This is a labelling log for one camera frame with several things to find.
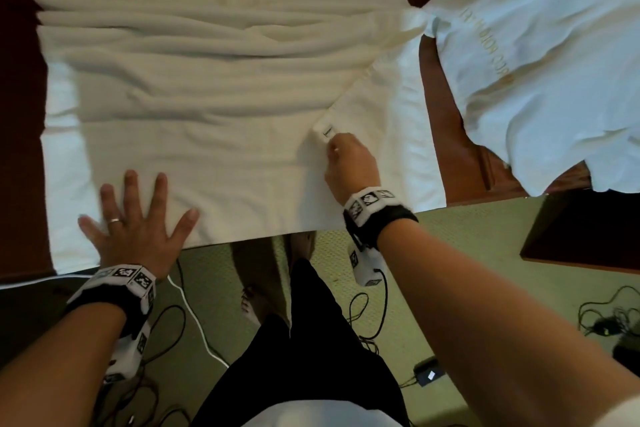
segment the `power adapter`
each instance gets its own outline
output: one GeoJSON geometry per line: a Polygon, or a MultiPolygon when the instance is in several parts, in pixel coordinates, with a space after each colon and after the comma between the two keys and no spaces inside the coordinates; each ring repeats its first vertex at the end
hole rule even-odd
{"type": "Polygon", "coordinates": [[[590,329],[598,336],[616,336],[624,332],[620,321],[614,316],[598,319],[590,329]]]}
{"type": "Polygon", "coordinates": [[[413,367],[413,375],[421,387],[435,382],[446,373],[436,357],[421,361],[413,367]]]}

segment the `fingernail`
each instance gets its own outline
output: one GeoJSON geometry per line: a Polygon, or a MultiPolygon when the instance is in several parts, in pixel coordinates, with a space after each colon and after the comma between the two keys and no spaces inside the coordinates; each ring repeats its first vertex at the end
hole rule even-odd
{"type": "Polygon", "coordinates": [[[198,210],[196,210],[196,208],[191,208],[187,212],[187,218],[189,218],[191,221],[196,221],[199,217],[200,213],[198,212],[198,210]]]}

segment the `wristband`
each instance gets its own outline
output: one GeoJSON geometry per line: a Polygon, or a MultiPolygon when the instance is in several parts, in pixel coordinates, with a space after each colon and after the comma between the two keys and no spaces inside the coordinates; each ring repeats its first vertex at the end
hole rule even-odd
{"type": "Polygon", "coordinates": [[[141,265],[116,265],[99,270],[67,301],[64,314],[96,302],[114,304],[127,316],[120,337],[136,338],[156,297],[156,276],[141,265]]]}
{"type": "Polygon", "coordinates": [[[395,220],[418,221],[392,192],[382,187],[368,187],[357,192],[344,205],[344,222],[358,249],[378,249],[382,229],[395,220]]]}

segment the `wooden table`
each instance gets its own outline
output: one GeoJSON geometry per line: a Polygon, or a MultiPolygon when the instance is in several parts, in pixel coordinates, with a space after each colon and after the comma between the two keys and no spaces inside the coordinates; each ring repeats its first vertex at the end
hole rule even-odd
{"type": "MultiPolygon", "coordinates": [[[[428,0],[409,0],[421,7],[428,0]]],[[[44,202],[44,163],[40,134],[44,128],[47,67],[36,35],[32,0],[0,0],[0,282],[54,273],[49,256],[44,202]]],[[[447,204],[469,204],[525,196],[501,161],[474,145],[465,134],[435,42],[423,38],[420,69],[447,204]]],[[[550,191],[588,187],[584,166],[556,181],[550,191]]]]}

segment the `wrist-mounted device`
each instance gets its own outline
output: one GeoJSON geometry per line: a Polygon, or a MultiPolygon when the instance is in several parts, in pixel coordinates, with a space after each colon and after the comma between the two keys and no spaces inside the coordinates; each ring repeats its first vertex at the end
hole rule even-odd
{"type": "Polygon", "coordinates": [[[353,239],[348,253],[356,282],[361,286],[375,286],[387,270],[385,259],[378,251],[380,232],[392,221],[418,219],[395,194],[382,187],[368,187],[353,194],[345,203],[342,215],[353,239]]]}
{"type": "Polygon", "coordinates": [[[156,277],[140,265],[100,269],[67,302],[65,314],[96,302],[114,304],[127,316],[109,362],[105,383],[133,378],[149,338],[147,322],[156,297],[156,277]]]}

